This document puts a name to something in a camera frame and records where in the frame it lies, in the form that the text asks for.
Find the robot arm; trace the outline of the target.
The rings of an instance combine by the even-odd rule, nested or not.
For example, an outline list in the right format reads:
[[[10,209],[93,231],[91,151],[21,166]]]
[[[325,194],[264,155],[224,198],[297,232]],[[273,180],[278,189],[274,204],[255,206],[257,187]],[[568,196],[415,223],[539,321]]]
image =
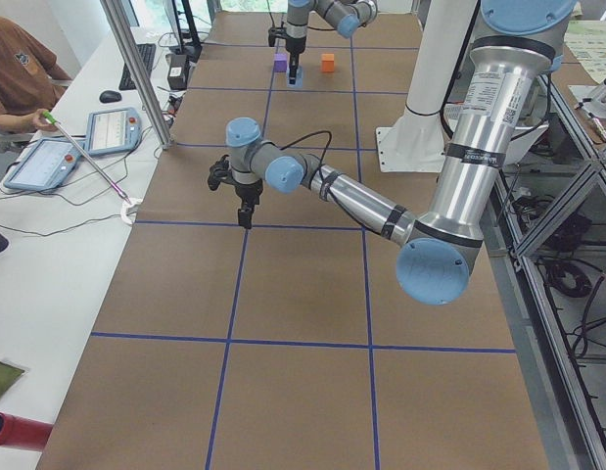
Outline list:
[[[373,0],[292,0],[284,25],[286,51],[289,53],[288,84],[295,85],[299,77],[299,61],[306,47],[309,15],[317,13],[343,38],[351,38],[355,31],[376,19],[378,8]]]
[[[239,224],[252,225],[264,187],[299,187],[336,204],[356,223],[399,245],[396,278],[416,301],[443,305],[468,286],[483,233],[480,220],[534,81],[556,71],[570,1],[435,1],[424,26],[402,116],[377,141],[392,170],[432,171],[437,187],[415,215],[312,154],[288,154],[249,117],[228,122],[228,152],[208,185],[232,185]]]

